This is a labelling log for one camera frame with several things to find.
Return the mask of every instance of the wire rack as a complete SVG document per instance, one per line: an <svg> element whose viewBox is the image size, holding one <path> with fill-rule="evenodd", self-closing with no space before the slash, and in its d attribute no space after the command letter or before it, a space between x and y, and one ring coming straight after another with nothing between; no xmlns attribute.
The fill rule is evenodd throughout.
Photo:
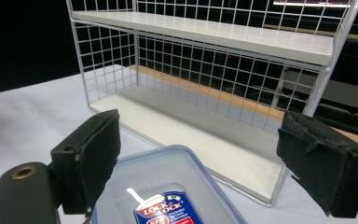
<svg viewBox="0 0 358 224"><path fill-rule="evenodd" d="M296 1L296 7L289 0L67 0L67 3L91 108L115 95L127 95L133 100L132 94L142 96L153 91L181 102L182 107L195 106L218 118L274 136L284 111L313 115L358 8L358 0L341 2L339 8L332 8L328 0ZM144 12L255 27L260 32L325 35L332 39L331 57L323 64L309 63L228 47L227 42L215 44L208 39L199 41L75 19L72 13L77 11ZM186 118L180 108L175 110L182 114L177 114L153 100L151 103L145 103L145 98L137 101L191 125L202 123ZM204 123L203 130L209 125ZM221 134L220 129L208 132ZM228 132L226 138L238 144L243 141L232 132Z"/></svg>

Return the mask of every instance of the table surface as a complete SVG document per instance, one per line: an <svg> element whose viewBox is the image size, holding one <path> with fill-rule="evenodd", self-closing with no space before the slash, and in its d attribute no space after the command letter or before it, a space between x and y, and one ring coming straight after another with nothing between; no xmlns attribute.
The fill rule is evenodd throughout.
<svg viewBox="0 0 358 224"><path fill-rule="evenodd" d="M29 161L49 164L49 152L92 115L80 75L0 92L0 176ZM120 157L156 147L125 129L121 129L121 142ZM290 174L272 208L219 186L249 223L358 223L358 216L326 217ZM82 216L64 215L61 209L60 215L62 223L83 220Z"/></svg>

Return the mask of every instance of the plastic container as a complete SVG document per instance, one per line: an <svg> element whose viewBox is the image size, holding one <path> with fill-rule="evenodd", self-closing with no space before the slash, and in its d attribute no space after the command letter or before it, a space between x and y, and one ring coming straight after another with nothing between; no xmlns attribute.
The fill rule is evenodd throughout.
<svg viewBox="0 0 358 224"><path fill-rule="evenodd" d="M127 189L133 189L138 199ZM167 196L172 193L180 196ZM164 203L164 196L172 201ZM164 147L119 160L96 204L92 222L143 223L139 213L150 216L149 223L153 224L246 223L195 154L183 146ZM157 213L174 219L158 219ZM193 222L185 215L191 216Z"/></svg>

